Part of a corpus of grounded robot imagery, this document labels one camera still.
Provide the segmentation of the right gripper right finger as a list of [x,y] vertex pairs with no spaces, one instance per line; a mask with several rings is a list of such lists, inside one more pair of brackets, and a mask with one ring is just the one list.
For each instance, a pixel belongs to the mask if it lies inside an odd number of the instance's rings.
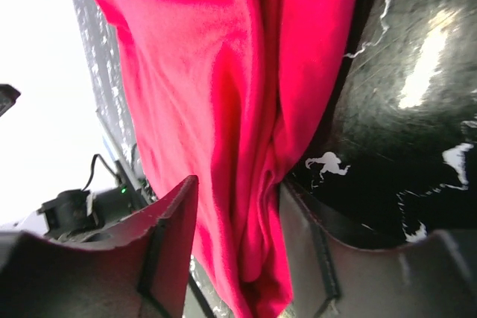
[[398,244],[290,180],[279,215],[298,317],[474,317],[476,232]]

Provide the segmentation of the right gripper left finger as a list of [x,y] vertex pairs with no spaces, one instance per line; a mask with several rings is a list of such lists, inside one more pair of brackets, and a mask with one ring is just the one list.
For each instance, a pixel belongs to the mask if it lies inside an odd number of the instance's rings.
[[3,317],[180,317],[198,178],[82,242],[1,234]]

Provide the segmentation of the red t shirt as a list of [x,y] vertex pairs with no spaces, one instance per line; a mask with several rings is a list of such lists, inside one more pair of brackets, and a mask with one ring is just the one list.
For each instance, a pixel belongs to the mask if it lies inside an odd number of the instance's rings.
[[236,317],[292,300],[278,186],[309,146],[355,0],[95,0],[116,29],[145,175],[199,181],[193,256]]

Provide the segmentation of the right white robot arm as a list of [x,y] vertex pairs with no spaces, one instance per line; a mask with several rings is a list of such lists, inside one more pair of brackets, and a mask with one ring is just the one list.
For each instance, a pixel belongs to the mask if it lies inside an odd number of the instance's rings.
[[[132,177],[102,193],[43,203],[43,235],[1,231],[3,317],[226,317],[189,269],[198,179],[148,203]],[[291,180],[279,215],[290,317],[474,317],[476,232],[397,246],[315,201]]]

